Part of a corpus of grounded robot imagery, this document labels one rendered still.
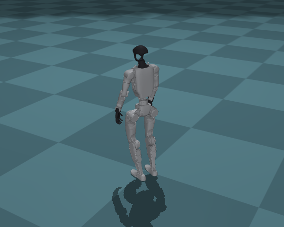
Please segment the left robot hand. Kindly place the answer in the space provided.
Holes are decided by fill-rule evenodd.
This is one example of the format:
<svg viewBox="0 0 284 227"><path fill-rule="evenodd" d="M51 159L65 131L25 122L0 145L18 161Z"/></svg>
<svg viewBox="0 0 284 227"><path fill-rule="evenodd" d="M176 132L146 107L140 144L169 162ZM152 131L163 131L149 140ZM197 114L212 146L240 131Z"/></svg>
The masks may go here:
<svg viewBox="0 0 284 227"><path fill-rule="evenodd" d="M116 108L115 112L116 112L116 114L115 114L115 121L116 121L117 124L121 124L122 123L121 121L123 121L123 120L121 120L120 115L121 116L123 116L123 115L120 113L121 111L119 111L118 108Z"/></svg>

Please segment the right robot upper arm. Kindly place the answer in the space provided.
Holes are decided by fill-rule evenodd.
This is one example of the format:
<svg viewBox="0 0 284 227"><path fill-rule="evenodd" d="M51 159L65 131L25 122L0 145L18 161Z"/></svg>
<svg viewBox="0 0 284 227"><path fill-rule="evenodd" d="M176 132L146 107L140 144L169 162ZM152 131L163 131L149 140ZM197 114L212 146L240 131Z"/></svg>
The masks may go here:
<svg viewBox="0 0 284 227"><path fill-rule="evenodd" d="M151 64L154 68L154 88L159 86L159 67L155 64Z"/></svg>

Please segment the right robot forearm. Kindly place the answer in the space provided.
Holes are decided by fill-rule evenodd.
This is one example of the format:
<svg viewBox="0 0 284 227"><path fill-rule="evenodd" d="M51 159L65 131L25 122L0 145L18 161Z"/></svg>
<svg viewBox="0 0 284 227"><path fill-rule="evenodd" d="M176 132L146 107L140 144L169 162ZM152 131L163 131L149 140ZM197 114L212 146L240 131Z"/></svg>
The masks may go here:
<svg viewBox="0 0 284 227"><path fill-rule="evenodd" d="M150 101L153 100L153 98L154 98L154 96L155 96L157 90L158 90L158 87L153 89L152 95L149 96L148 100L150 100Z"/></svg>

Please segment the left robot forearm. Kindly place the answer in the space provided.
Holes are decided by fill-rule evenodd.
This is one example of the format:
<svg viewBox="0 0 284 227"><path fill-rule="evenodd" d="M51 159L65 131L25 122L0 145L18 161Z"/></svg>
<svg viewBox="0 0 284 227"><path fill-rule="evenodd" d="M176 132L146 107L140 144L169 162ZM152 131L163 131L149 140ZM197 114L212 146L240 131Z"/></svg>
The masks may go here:
<svg viewBox="0 0 284 227"><path fill-rule="evenodd" d="M117 104L116 104L116 107L115 107L115 109L118 108L119 111L121 111L122 106L123 106L124 101L125 101L125 97L121 97L121 93L122 93L122 89L120 91L120 94L119 94L119 97L118 97L118 101L117 101Z"/></svg>

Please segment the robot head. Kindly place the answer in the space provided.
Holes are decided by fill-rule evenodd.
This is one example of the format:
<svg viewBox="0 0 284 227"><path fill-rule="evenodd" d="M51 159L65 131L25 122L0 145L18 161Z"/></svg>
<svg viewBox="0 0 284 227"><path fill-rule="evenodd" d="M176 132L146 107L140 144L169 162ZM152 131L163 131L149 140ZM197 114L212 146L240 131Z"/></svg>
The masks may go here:
<svg viewBox="0 0 284 227"><path fill-rule="evenodd" d="M148 53L148 49L143 46L143 45L139 45L133 48L133 53L134 53L134 58L136 61L138 61L138 68L147 68L149 67L149 65L147 65L145 63L145 60L143 59L144 54ZM139 54L141 56L141 58L138 60L136 59L136 54Z"/></svg>

